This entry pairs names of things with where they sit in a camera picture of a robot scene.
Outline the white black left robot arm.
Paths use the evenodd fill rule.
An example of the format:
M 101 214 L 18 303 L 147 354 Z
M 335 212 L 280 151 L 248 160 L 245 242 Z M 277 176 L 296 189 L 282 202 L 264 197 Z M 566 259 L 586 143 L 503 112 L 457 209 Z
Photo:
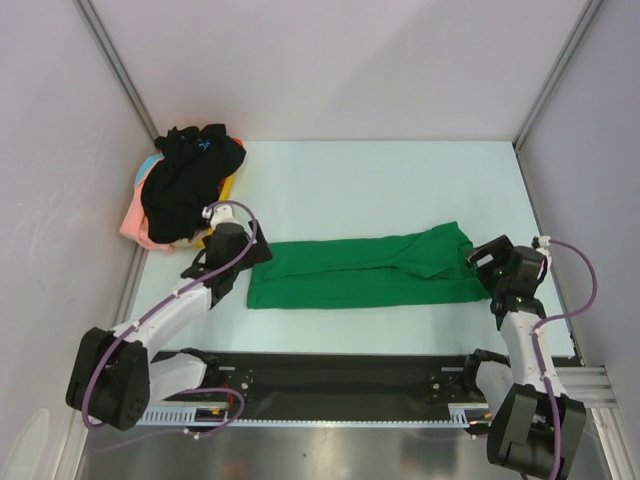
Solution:
M 232 291 L 241 272 L 272 258 L 259 221 L 243 203 L 217 201 L 202 216 L 212 233 L 171 292 L 140 317 L 110 330 L 94 327 L 82 337 L 65 401 L 88 430 L 129 430 L 151 404 L 182 395 L 220 397 L 227 414 L 220 428 L 242 414 L 244 395 L 221 384 L 212 355 L 187 348 L 169 358 L 157 357 Z

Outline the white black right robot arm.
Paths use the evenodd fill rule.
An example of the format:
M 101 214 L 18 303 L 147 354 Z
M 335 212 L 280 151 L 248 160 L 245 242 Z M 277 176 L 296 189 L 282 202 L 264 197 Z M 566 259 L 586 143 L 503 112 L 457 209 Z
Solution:
M 556 372 L 536 292 L 551 265 L 550 239 L 515 246 L 501 235 L 466 255 L 490 298 L 504 355 L 477 349 L 461 376 L 463 393 L 492 414 L 487 459 L 537 479 L 565 479 L 586 424 L 584 404 L 569 396 Z

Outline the green t-shirt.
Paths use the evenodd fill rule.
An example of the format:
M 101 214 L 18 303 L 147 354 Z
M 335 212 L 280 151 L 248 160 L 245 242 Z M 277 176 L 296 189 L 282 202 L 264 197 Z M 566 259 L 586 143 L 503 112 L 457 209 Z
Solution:
M 455 222 L 407 235 L 279 242 L 253 268 L 247 307 L 363 309 L 472 303 L 489 297 Z

